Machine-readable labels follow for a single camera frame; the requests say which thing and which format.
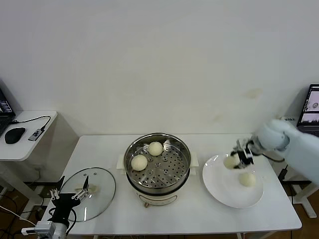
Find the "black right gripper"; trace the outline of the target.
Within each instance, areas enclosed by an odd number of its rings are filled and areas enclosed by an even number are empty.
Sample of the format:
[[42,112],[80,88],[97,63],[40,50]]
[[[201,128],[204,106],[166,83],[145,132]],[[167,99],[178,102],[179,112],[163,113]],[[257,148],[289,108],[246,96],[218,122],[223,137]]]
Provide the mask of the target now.
[[236,146],[231,151],[230,155],[238,155],[240,163],[236,166],[234,166],[233,169],[248,169],[253,168],[254,161],[253,161],[253,152],[250,149],[250,146],[253,145],[254,142],[252,140],[237,140]]

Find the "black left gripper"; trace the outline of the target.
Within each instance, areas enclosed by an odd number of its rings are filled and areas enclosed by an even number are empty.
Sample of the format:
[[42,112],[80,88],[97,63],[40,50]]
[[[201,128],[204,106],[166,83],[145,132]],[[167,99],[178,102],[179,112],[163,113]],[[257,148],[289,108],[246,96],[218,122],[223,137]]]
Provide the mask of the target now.
[[83,200],[88,193],[89,176],[86,177],[83,187],[78,193],[59,194],[60,189],[63,186],[64,178],[65,176],[62,176],[61,179],[55,183],[55,186],[50,189],[51,200],[55,206],[52,216],[52,221],[54,223],[68,223],[71,210],[80,205],[80,200]]

